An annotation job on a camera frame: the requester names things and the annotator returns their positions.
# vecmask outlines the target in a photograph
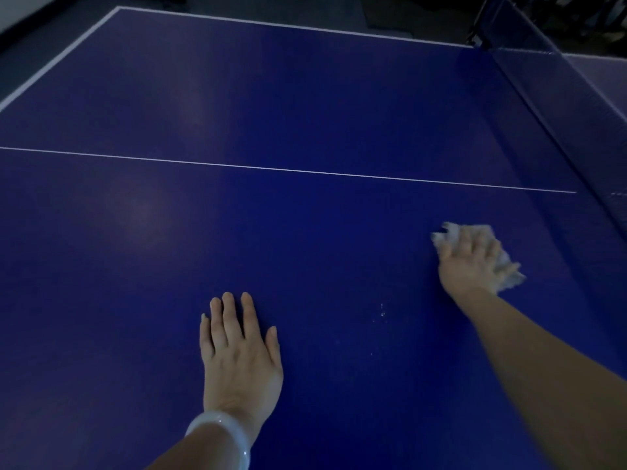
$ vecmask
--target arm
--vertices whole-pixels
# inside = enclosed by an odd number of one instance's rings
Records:
[[[441,246],[440,279],[470,319],[492,368],[548,458],[565,469],[627,468],[627,382],[496,295],[519,264],[494,272],[500,243]]]
[[[226,412],[244,430],[250,446],[277,404],[283,367],[277,329],[262,339],[252,297],[241,297],[244,333],[229,292],[211,301],[211,319],[202,314],[200,348],[204,363],[205,411]],[[146,470],[238,470],[240,454],[219,424],[203,424],[157,458]]]

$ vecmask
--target table surface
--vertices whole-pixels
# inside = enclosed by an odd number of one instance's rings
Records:
[[[281,342],[253,468],[548,468],[438,283],[444,221],[624,375],[625,242],[488,53],[120,9],[42,73],[0,104],[7,468],[175,443],[224,291]]]

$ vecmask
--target white bracelet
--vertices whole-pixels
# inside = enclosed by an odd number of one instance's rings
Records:
[[[226,412],[207,411],[192,420],[185,435],[190,435],[192,431],[203,424],[219,424],[231,435],[239,449],[239,470],[248,470],[250,465],[250,445],[248,444],[248,437],[244,429],[239,425],[239,422]]]

